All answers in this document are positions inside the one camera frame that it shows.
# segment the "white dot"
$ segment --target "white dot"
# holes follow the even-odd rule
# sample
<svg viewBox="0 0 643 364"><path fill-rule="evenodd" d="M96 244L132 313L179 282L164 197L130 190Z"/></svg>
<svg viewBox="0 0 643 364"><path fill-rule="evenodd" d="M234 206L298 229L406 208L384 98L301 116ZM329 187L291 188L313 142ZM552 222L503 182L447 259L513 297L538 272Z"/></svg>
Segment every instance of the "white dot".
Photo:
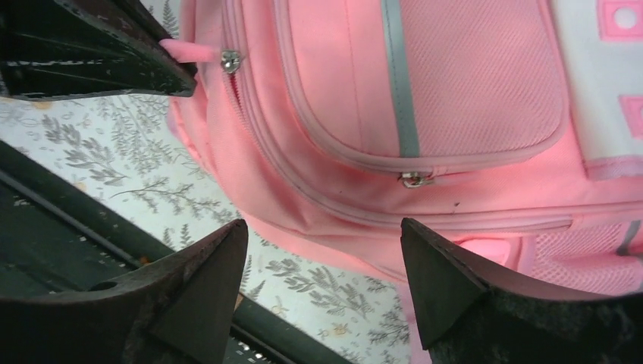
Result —
<svg viewBox="0 0 643 364"><path fill-rule="evenodd" d="M632 29L637 22L636 11L632 8L620 8L614 12L614 21L622 29Z"/></svg>

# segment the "floral tablecloth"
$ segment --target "floral tablecloth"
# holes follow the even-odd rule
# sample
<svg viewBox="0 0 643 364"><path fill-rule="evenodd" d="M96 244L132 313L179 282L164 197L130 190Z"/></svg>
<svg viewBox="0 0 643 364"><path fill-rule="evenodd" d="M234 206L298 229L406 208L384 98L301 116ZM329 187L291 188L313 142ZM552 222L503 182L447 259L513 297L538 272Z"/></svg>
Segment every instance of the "floral tablecloth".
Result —
<svg viewBox="0 0 643 364"><path fill-rule="evenodd" d="M176 35L178 0L144 1ZM0 139L173 249L238 216L165 125L167 99L0 100ZM409 362L388 283L329 268L251 234L241 290L349 361Z"/></svg>

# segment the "zipper slider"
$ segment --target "zipper slider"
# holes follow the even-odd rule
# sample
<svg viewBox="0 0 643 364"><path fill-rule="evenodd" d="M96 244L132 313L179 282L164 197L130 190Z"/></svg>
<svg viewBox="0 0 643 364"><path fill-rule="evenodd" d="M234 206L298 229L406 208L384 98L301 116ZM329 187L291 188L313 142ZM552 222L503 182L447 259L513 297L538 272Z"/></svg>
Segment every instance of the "zipper slider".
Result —
<svg viewBox="0 0 643 364"><path fill-rule="evenodd" d="M226 49L221 52L221 68L226 74L234 74L241 67L241 54L237 51Z"/></svg>
<svg viewBox="0 0 643 364"><path fill-rule="evenodd" d="M452 174L421 174L419 172L402 173L400 180L406 188L420 188L423 186L441 185L452 186L454 184L463 184L475 178L475 173L452 173Z"/></svg>

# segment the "pink bag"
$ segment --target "pink bag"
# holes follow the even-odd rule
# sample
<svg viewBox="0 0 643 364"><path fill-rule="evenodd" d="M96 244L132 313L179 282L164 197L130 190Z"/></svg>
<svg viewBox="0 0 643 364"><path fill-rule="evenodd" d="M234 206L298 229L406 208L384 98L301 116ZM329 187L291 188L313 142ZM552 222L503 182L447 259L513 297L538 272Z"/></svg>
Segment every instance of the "pink bag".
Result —
<svg viewBox="0 0 643 364"><path fill-rule="evenodd" d="M536 278L638 290L643 177L588 177L571 115L595 99L577 92L592 75L568 84L579 45L553 22L586 11L615 58L641 56L643 25L601 39L598 15L619 7L575 3L183 0L181 41L163 44L199 62L199 85L171 118L249 224L308 259L404 282L409 216ZM614 92L606 105L643 82Z"/></svg>

